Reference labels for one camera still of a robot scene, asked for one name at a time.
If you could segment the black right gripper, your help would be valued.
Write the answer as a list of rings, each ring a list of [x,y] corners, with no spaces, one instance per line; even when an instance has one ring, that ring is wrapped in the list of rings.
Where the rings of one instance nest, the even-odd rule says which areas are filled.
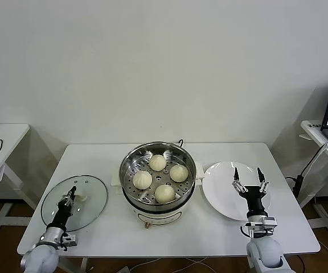
[[[235,167],[232,185],[239,195],[246,199],[248,213],[265,213],[265,208],[262,204],[262,198],[267,193],[269,181],[266,180],[265,175],[259,167],[257,167],[257,174],[259,177],[260,186],[249,185],[243,186],[240,182],[240,177],[237,168]]]

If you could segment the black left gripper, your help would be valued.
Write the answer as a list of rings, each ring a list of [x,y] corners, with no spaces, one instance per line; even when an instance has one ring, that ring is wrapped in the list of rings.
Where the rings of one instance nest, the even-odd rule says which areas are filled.
[[[71,210],[74,205],[75,192],[77,188],[73,186],[71,190],[62,196],[61,200],[57,203],[58,211],[48,227],[66,228],[68,219],[71,216]]]

